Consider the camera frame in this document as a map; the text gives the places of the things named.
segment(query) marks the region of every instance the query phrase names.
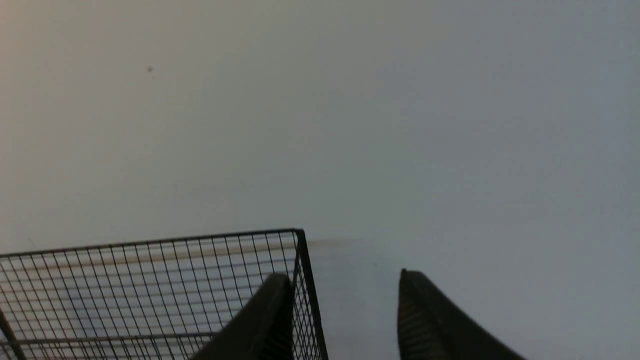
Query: wire grid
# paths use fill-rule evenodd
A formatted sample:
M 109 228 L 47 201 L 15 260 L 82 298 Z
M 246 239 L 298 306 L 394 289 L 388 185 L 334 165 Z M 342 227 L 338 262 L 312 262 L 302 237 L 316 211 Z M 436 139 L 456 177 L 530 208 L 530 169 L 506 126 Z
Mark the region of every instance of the wire grid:
M 269 274 L 280 272 L 296 283 L 295 357 L 319 359 L 317 341 L 306 338 L 316 332 L 304 278 L 308 253 L 305 244 L 305 254 L 296 256 L 298 234 L 292 229 L 0 256 L 0 309 L 28 359 L 186 359 Z M 18 359 L 9 343 L 2 348 L 0 359 Z

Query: white wall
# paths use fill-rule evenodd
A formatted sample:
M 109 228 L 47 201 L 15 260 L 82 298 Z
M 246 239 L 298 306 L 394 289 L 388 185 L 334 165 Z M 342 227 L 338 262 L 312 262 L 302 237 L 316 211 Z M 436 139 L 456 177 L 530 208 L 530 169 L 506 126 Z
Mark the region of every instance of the white wall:
M 300 226 L 332 359 L 397 357 L 404 266 L 527 357 L 638 358 L 639 15 L 0 1 L 2 250 Z

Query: black plastic part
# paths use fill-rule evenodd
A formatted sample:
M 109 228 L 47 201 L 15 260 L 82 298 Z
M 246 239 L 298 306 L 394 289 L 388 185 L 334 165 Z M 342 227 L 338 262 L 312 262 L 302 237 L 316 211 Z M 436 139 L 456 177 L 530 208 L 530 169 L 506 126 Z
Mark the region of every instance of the black plastic part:
M 399 293 L 402 360 L 523 359 L 475 323 L 423 273 L 403 270 Z
M 293 359 L 293 291 L 270 275 L 242 310 L 191 360 Z

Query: wire basket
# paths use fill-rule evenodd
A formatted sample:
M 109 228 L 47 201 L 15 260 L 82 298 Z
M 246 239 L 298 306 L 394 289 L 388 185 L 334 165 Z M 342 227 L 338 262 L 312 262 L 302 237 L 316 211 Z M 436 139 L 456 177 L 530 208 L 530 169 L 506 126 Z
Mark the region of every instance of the wire basket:
M 294 359 L 327 359 L 307 241 L 279 229 L 0 255 L 0 359 L 189 359 L 269 274 Z

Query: black wire frame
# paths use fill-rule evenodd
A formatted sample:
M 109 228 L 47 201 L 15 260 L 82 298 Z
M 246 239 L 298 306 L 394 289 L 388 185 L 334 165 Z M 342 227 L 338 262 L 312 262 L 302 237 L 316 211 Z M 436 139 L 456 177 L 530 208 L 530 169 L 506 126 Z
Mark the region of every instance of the black wire frame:
M 235 250 L 230 249 L 230 243 L 231 245 L 235 243 Z M 203 249 L 209 247 L 207 249 L 212 250 L 216 257 L 215 263 L 211 264 L 211 259 L 205 262 L 205 257 L 202 254 L 202 258 L 197 259 L 192 258 L 191 253 L 189 253 L 189 256 L 182 258 L 180 261 L 178 259 L 173 260 L 177 271 L 176 269 L 171 271 L 168 269 L 167 266 L 169 265 L 167 264 L 172 262 L 170 257 L 172 255 L 175 256 L 174 253 L 177 252 L 176 249 L 187 249 L 188 252 L 191 252 L 194 246 L 199 247 L 201 253 Z M 158 262 L 161 265 L 164 263 L 164 268 L 163 266 L 154 268 L 154 261 L 149 261 L 149 259 L 152 258 L 152 249 L 154 254 L 161 255 L 162 258 Z M 218 263 L 216 249 L 220 252 L 226 252 L 226 254 L 223 254 L 228 257 L 226 264 Z M 133 253 L 138 261 L 141 259 L 144 261 L 146 256 L 146 261 L 151 262 L 152 267 L 146 267 L 145 271 L 145 267 L 140 265 L 138 267 L 138 273 L 136 273 L 136 269 L 130 268 L 131 264 L 128 261 L 125 261 L 126 269 L 124 269 L 124 265 L 120 263 L 113 265 L 116 263 L 114 253 L 117 252 L 119 255 L 122 255 L 125 254 L 125 250 L 128 254 L 126 256 L 130 256 Z M 75 257 L 79 261 L 81 258 L 86 260 L 85 255 L 87 254 L 99 254 L 102 260 L 104 260 L 103 255 L 111 255 L 113 258 L 111 260 L 112 267 L 109 268 L 111 275 L 107 274 L 108 271 L 106 267 L 103 273 L 98 274 L 98 272 L 100 272 L 99 266 L 93 262 L 90 264 L 90 268 L 93 268 L 92 274 L 87 274 L 84 270 L 82 274 L 77 274 L 74 273 L 75 270 L 72 270 L 71 276 L 65 276 L 65 274 L 60 271 L 60 268 L 57 269 L 59 274 L 52 274 L 52 272 L 48 270 L 47 273 L 41 274 L 41 272 L 37 270 L 38 267 L 36 265 L 41 265 L 41 263 L 37 261 L 39 259 L 44 261 L 46 258 L 49 262 L 53 259 L 56 263 L 55 266 L 65 266 L 65 264 L 58 263 L 57 259 L 61 256 L 67 261 L 69 257 Z M 55 281 L 64 282 L 65 288 L 68 287 L 70 282 L 73 282 L 72 285 L 77 289 L 71 292 L 69 292 L 68 288 L 64 289 L 67 292 L 65 298 L 68 300 L 68 298 L 74 298 L 75 296 L 77 301 L 78 296 L 82 295 L 79 297 L 84 297 L 84 299 L 82 299 L 84 309 L 79 309 L 79 311 L 75 305 L 71 306 L 72 309 L 65 308 L 67 312 L 66 318 L 62 320 L 60 318 L 49 318 L 46 314 L 44 316 L 45 320 L 42 319 L 42 316 L 40 316 L 40 318 L 36 316 L 35 320 L 38 321 L 38 324 L 34 328 L 30 322 L 33 322 L 35 313 L 38 311 L 42 312 L 44 308 L 41 307 L 37 310 L 33 307 L 28 308 L 25 306 L 26 308 L 23 308 L 21 304 L 23 301 L 21 300 L 24 300 L 25 294 L 31 291 L 31 295 L 33 296 L 33 292 L 36 291 L 22 287 L 20 281 L 16 283 L 15 280 L 22 280 L 27 284 L 31 284 L 37 283 L 39 279 L 32 278 L 27 273 L 27 279 L 24 278 L 25 274 L 21 274 L 22 279 L 16 276 L 15 279 L 7 281 L 10 282 L 11 290 L 15 293 L 21 293 L 23 299 L 18 299 L 18 297 L 11 299 L 7 296 L 5 289 L 0 286 L 0 295 L 4 297 L 0 297 L 0 330 L 2 330 L 4 336 L 4 338 L 0 339 L 0 359 L 26 360 L 32 358 L 32 356 L 48 358 L 43 356 L 45 351 L 48 356 L 56 359 L 107 359 L 112 357 L 126 359 L 153 359 L 159 357 L 186 359 L 197 352 L 201 346 L 204 346 L 204 344 L 228 323 L 234 313 L 242 308 L 243 301 L 248 300 L 250 296 L 253 295 L 254 290 L 257 290 L 262 284 L 262 281 L 264 281 L 271 272 L 284 272 L 288 274 L 289 277 L 292 277 L 292 288 L 294 292 L 294 311 L 292 315 L 294 358 L 328 359 L 308 253 L 307 238 L 302 229 L 288 228 L 248 231 L 5 254 L 0 255 L 0 274 L 5 274 L 5 279 L 7 279 L 6 274 L 15 273 L 13 267 L 15 261 L 19 261 L 22 266 L 31 265 L 31 270 L 36 268 L 37 275 L 47 278 L 48 283 L 46 284 L 45 281 L 42 281 L 40 290 L 51 290 L 47 289 L 47 285 L 55 288 Z M 192 268 L 196 267 L 197 264 L 195 263 L 200 265 L 204 264 L 204 272 L 206 272 L 207 275 L 206 278 L 202 276 L 201 279 L 183 278 L 184 274 L 181 266 L 187 261 L 189 263 L 187 263 L 186 266 L 188 268 L 190 267 L 189 269 L 191 271 L 193 271 Z M 130 279 L 127 280 L 127 274 L 121 274 L 118 272 L 118 269 L 124 273 L 128 272 Z M 219 279 L 214 279 L 213 274 L 211 274 L 210 279 L 209 270 L 213 271 L 215 269 L 218 271 L 216 276 Z M 139 276 L 143 280 L 136 281 L 131 274 Z M 87 281 L 87 278 L 91 278 L 93 282 Z M 226 310 L 216 307 L 215 311 L 206 311 L 203 305 L 206 299 L 203 299 L 203 297 L 206 296 L 207 291 L 202 291 L 198 287 L 198 284 L 207 285 L 211 293 L 211 298 L 213 298 L 214 289 L 212 289 L 209 281 L 222 282 L 221 289 L 216 288 L 215 291 L 219 294 L 218 298 L 223 297 L 225 300 Z M 191 289 L 195 286 L 195 290 L 191 291 L 190 294 L 187 294 L 189 290 L 185 285 L 188 282 L 191 282 Z M 180 293 L 177 288 L 174 288 L 174 286 L 178 286 L 179 284 L 184 288 L 183 293 Z M 152 328 L 149 322 L 147 322 L 147 330 L 145 330 L 142 329 L 144 326 L 136 322 L 134 331 L 118 333 L 115 328 L 123 323 L 131 323 L 136 320 L 140 321 L 139 316 L 134 316 L 136 311 L 138 312 L 136 315 L 139 315 L 141 312 L 143 315 L 146 314 L 146 316 L 151 318 L 154 316 L 156 318 L 160 317 L 155 309 L 155 307 L 158 307 L 157 298 L 154 298 L 159 294 L 151 294 L 148 290 L 149 288 L 157 288 L 158 293 L 162 294 L 162 296 L 164 296 L 163 293 L 165 292 L 173 295 L 174 305 L 165 304 L 163 300 L 160 306 L 161 309 L 167 312 L 162 314 L 162 316 L 166 318 L 172 316 L 169 319 L 170 325 L 167 326 L 165 324 L 165 326 L 160 326 L 161 324 L 159 323 L 157 327 Z M 38 298 L 37 302 L 40 305 L 50 304 L 50 307 L 54 307 L 54 303 L 57 304 L 57 306 L 69 306 L 68 302 L 63 304 L 60 299 L 52 299 L 59 295 L 59 292 L 63 289 L 55 288 L 54 290 L 55 291 L 45 291 L 45 295 L 41 294 L 42 298 Z M 89 310 L 85 304 L 87 291 L 90 297 L 89 301 L 93 301 L 88 306 L 91 308 Z M 145 304 L 146 306 L 140 301 L 140 298 L 144 299 L 145 297 L 148 302 L 148 304 Z M 185 312 L 184 309 L 181 310 L 175 307 L 175 304 L 178 302 L 186 303 L 187 300 L 185 299 L 189 297 L 195 297 L 196 299 L 200 297 L 198 302 L 201 306 L 199 309 L 203 311 L 198 312 L 198 309 L 193 309 L 192 303 L 188 304 L 191 312 Z M 122 305 L 123 301 L 127 303 L 124 312 L 121 308 L 112 308 L 113 304 Z M 169 313 L 168 308 L 171 306 L 177 310 L 176 313 Z M 7 307 L 9 307 L 8 314 L 12 316 L 11 319 L 7 319 Z M 190 317 L 196 322 L 199 320 L 202 322 L 204 321 L 203 319 L 206 318 L 210 324 L 208 328 L 205 329 L 199 327 L 201 324 L 196 324 L 197 326 L 193 327 L 193 324 L 187 324 L 185 317 Z M 71 320 L 75 321 L 75 326 L 70 325 Z M 40 328 L 43 327 L 41 322 L 48 322 L 49 328 L 52 328 L 52 323 L 62 324 L 66 322 L 67 326 L 66 328 L 59 326 L 55 331 L 47 332 L 38 328 L 38 326 L 40 326 Z M 65 354 L 70 351 L 73 353 L 73 356 L 65 357 Z

